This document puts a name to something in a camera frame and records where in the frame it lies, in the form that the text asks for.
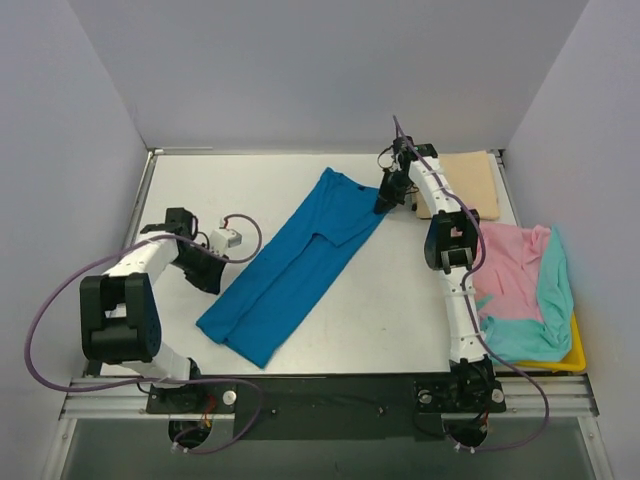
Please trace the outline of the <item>blue t shirt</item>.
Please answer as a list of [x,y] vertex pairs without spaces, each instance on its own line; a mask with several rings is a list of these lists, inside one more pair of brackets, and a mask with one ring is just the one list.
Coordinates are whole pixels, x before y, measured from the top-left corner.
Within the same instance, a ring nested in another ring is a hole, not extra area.
[[326,168],[197,327],[265,367],[381,223],[377,198],[377,189]]

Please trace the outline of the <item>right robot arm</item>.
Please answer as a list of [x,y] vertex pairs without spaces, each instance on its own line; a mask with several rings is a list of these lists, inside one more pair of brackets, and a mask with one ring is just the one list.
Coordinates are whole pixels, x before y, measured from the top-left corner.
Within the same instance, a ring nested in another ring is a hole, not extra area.
[[469,409],[492,393],[491,361],[478,326],[472,282],[479,214],[453,193],[433,145],[417,146],[410,136],[398,133],[389,150],[392,163],[383,169],[374,212],[385,214],[404,204],[412,187],[431,212],[424,257],[445,293],[451,336],[446,396],[454,407]]

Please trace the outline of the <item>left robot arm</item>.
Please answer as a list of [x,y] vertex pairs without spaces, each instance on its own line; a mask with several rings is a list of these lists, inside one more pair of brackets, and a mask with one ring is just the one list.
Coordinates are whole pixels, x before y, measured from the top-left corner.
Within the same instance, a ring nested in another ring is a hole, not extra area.
[[170,400],[184,412],[199,409],[206,388],[195,360],[162,341],[153,285],[168,266],[181,270],[193,287],[217,295],[227,251],[240,240],[220,226],[196,242],[197,217],[185,208],[169,208],[162,223],[145,225],[140,246],[101,275],[85,277],[79,287],[82,350],[86,358],[127,367],[158,388],[171,389]]

